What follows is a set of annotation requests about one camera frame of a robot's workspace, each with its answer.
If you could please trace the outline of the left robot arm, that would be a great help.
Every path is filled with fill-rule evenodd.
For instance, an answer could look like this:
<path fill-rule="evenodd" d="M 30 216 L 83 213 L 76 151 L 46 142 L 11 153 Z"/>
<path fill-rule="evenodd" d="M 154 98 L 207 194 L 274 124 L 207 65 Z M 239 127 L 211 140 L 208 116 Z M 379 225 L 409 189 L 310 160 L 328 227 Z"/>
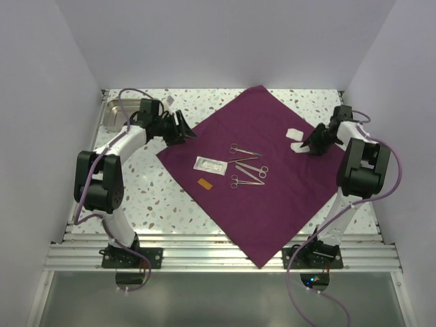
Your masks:
<path fill-rule="evenodd" d="M 95 151 L 81 151 L 77 156 L 74 199 L 78 205 L 74 225 L 98 218 L 108 235 L 107 256 L 117 256 L 124 266 L 131 268 L 145 257 L 121 208 L 123 164 L 155 137 L 174 146 L 195 139 L 196 134 L 180 110 L 171 113 L 158 99 L 142 98 L 139 110 L 125 117 L 125 125 L 113 139 Z"/>

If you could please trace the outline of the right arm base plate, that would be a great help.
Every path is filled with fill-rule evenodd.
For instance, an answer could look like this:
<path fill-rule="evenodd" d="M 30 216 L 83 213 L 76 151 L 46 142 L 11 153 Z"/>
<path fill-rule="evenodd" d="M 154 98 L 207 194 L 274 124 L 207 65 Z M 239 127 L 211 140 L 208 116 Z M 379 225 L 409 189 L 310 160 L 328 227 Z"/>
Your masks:
<path fill-rule="evenodd" d="M 291 263 L 291 269 L 342 269 L 344 267 L 338 245 L 312 242 L 303 247 Z"/>

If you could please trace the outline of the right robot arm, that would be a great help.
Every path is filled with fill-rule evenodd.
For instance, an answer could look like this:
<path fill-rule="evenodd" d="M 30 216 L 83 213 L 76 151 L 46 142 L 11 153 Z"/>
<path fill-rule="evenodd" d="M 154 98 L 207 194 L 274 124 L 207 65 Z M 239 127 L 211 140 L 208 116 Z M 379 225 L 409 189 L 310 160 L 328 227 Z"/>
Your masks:
<path fill-rule="evenodd" d="M 318 124 L 300 148 L 320 156 L 334 144 L 346 147 L 337 171 L 337 196 L 326 219 L 295 255 L 314 268 L 339 255 L 339 245 L 357 210 L 382 190 L 391 154 L 386 145 L 370 139 L 346 105 L 335 107 L 329 124 Z"/>

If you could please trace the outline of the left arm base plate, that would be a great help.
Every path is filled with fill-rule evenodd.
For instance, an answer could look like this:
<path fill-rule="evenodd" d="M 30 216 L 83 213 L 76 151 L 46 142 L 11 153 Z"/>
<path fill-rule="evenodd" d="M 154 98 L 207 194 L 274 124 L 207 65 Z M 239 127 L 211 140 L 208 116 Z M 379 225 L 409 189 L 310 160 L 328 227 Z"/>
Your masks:
<path fill-rule="evenodd" d="M 135 250 L 141 256 L 145 257 L 148 262 L 147 268 L 160 269 L 163 259 L 163 249 L 160 247 L 140 247 Z M 143 259 L 136 254 L 130 253 L 122 248 L 107 246 L 100 249 L 99 254 L 102 256 L 102 268 L 113 269 L 134 269 L 144 268 Z"/>

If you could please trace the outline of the white gauze pad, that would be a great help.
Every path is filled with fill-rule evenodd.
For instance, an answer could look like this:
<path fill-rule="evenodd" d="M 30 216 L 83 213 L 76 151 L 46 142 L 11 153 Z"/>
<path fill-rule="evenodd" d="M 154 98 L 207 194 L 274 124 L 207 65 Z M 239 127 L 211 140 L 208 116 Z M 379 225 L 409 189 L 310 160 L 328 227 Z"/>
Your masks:
<path fill-rule="evenodd" d="M 297 142 L 301 142 L 304 138 L 304 132 L 298 129 L 289 128 L 285 135 L 287 138 L 291 140 L 295 140 Z"/>
<path fill-rule="evenodd" d="M 293 142 L 291 143 L 290 148 L 295 153 L 308 153 L 310 151 L 310 148 L 305 146 L 302 142 Z"/>

